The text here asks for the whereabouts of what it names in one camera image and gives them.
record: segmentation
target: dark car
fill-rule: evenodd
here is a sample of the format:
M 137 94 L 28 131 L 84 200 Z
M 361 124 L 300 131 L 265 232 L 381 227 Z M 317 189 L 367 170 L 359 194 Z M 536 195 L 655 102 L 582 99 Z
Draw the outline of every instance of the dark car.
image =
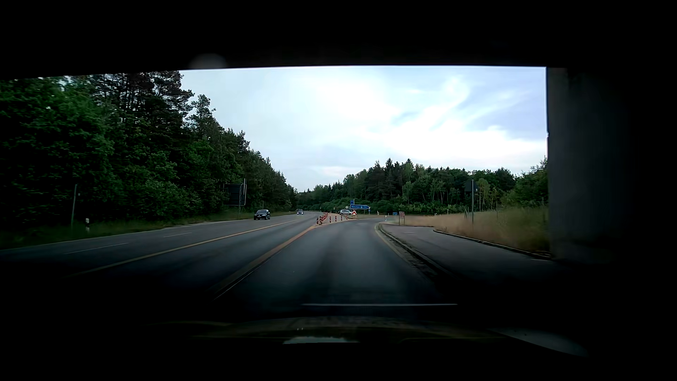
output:
M 270 220 L 270 211 L 268 209 L 259 209 L 254 214 L 255 220 Z

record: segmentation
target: sign post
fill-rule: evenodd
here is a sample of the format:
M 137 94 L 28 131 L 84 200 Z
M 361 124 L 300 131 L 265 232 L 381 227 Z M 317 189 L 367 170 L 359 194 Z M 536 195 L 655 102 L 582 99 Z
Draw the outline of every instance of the sign post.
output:
M 70 212 L 70 232 L 73 233 L 73 218 L 75 217 L 75 194 L 78 191 L 78 184 L 75 184 L 75 189 L 73 189 L 73 209 Z
M 477 183 L 475 182 L 474 179 L 470 179 L 466 181 L 466 187 L 465 187 L 466 192 L 471 193 L 471 203 L 472 203 L 472 218 L 473 218 L 473 225 L 475 224 L 475 191 L 477 191 Z

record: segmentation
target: concrete pillar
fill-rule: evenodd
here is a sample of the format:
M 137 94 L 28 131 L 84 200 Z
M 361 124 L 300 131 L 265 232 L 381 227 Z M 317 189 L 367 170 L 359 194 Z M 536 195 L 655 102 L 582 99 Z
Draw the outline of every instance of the concrete pillar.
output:
M 546 70 L 550 251 L 562 263 L 619 262 L 637 234 L 630 222 L 641 187 L 628 78 Z

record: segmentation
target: car hood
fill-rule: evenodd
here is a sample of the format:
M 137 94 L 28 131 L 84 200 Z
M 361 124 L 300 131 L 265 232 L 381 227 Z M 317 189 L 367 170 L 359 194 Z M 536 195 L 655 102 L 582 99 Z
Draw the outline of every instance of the car hood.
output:
M 483 329 L 382 317 L 299 317 L 246 323 L 172 321 L 146 327 L 157 342 L 361 342 L 378 344 L 447 344 L 463 353 L 530 355 L 548 358 L 587 357 L 580 345 L 547 332 L 518 328 Z

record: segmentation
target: grassy verge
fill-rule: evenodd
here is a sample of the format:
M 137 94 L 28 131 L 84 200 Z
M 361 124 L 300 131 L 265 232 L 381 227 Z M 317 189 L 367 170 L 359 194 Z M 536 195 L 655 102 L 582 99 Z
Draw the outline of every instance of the grassy verge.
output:
M 407 216 L 408 226 L 430 226 L 437 230 L 515 247 L 529 252 L 550 251 L 548 208 L 509 208 L 498 212 L 475 212 L 471 216 Z
M 285 216 L 295 212 L 272 212 L 271 216 Z M 61 241 L 70 241 L 73 239 L 84 239 L 93 237 L 105 237 L 108 235 L 117 235 L 125 233 L 136 233 L 147 230 L 157 230 L 171 226 L 198 224 L 200 222 L 215 222 L 229 220 L 248 220 L 253 218 L 252 213 L 243 212 L 238 217 L 238 212 L 223 212 L 212 214 L 210 216 L 198 216 L 190 218 L 178 218 L 171 221 L 106 221 L 90 224 L 89 233 L 85 231 L 85 225 L 75 223 L 71 231 L 68 226 L 40 226 L 17 231 L 0 231 L 0 249 L 11 249 L 14 247 L 41 245 L 44 243 L 53 243 Z

